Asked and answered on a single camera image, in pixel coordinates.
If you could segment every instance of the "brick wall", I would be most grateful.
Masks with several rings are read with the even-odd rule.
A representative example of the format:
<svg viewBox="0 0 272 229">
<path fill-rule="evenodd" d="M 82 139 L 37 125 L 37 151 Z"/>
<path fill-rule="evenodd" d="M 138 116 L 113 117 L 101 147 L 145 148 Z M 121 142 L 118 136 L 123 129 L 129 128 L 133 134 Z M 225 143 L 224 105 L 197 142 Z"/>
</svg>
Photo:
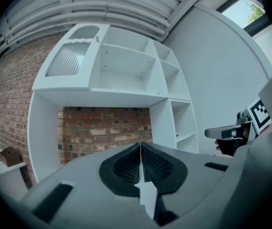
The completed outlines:
<svg viewBox="0 0 272 229">
<path fill-rule="evenodd" d="M 19 151 L 27 164 L 21 173 L 28 187 L 36 183 L 27 145 L 31 88 L 61 37 L 39 39 L 0 58 L 0 148 L 11 146 Z M 59 111 L 58 148 L 63 164 L 140 140 L 151 141 L 148 109 L 63 107 Z"/>
<path fill-rule="evenodd" d="M 126 144 L 152 142 L 149 109 L 65 107 L 59 111 L 62 164 Z"/>
</svg>

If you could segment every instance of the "ceiling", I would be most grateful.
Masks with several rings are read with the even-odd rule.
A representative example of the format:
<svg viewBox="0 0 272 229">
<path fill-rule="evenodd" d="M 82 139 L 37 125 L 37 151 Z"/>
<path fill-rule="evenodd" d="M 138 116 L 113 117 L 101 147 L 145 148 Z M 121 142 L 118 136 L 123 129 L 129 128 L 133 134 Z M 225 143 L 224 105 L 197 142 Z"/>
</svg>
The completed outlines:
<svg viewBox="0 0 272 229">
<path fill-rule="evenodd" d="M 98 22 L 159 42 L 196 0 L 14 0 L 0 18 L 0 55 L 77 23 Z"/>
</svg>

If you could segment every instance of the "black slot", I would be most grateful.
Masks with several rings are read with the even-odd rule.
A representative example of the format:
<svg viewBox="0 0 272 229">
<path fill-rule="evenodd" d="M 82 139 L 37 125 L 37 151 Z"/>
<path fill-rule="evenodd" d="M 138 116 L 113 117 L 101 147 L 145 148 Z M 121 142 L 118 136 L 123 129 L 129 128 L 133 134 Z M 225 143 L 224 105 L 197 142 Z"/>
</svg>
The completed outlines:
<svg viewBox="0 0 272 229">
<path fill-rule="evenodd" d="M 206 163 L 204 166 L 215 169 L 215 170 L 221 170 L 221 171 L 226 171 L 228 168 L 228 166 L 216 164 L 213 162 Z"/>
<path fill-rule="evenodd" d="M 159 226 L 164 226 L 177 218 L 178 216 L 176 214 L 166 210 L 162 197 L 158 195 L 155 207 L 154 221 L 156 221 Z"/>
<path fill-rule="evenodd" d="M 33 211 L 33 214 L 49 223 L 56 214 L 62 203 L 70 194 L 73 186 L 59 184 Z"/>
</svg>

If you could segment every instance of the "tree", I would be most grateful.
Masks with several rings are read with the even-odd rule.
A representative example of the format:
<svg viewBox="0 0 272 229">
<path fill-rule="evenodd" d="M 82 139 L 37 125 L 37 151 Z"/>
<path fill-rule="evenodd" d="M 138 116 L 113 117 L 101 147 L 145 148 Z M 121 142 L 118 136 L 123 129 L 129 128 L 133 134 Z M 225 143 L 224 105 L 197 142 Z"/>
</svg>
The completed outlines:
<svg viewBox="0 0 272 229">
<path fill-rule="evenodd" d="M 250 24 L 254 22 L 256 19 L 258 19 L 259 17 L 261 17 L 265 12 L 261 10 L 259 7 L 255 6 L 254 4 L 251 4 L 249 6 L 252 10 L 252 14 L 249 15 L 247 21 Z"/>
</svg>

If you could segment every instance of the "white shelving unit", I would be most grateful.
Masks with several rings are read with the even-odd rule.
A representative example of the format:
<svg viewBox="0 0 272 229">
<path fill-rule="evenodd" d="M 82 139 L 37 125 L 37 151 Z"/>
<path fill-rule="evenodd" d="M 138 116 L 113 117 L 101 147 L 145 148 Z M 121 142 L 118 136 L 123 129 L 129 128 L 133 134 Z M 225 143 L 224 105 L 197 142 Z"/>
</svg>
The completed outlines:
<svg viewBox="0 0 272 229">
<path fill-rule="evenodd" d="M 32 90 L 28 147 L 37 181 L 60 167 L 58 106 L 149 107 L 155 143 L 198 151 L 191 98 L 173 51 L 137 33 L 76 25 L 52 49 Z"/>
<path fill-rule="evenodd" d="M 197 128 L 190 101 L 168 98 L 150 107 L 153 143 L 198 153 Z"/>
</svg>

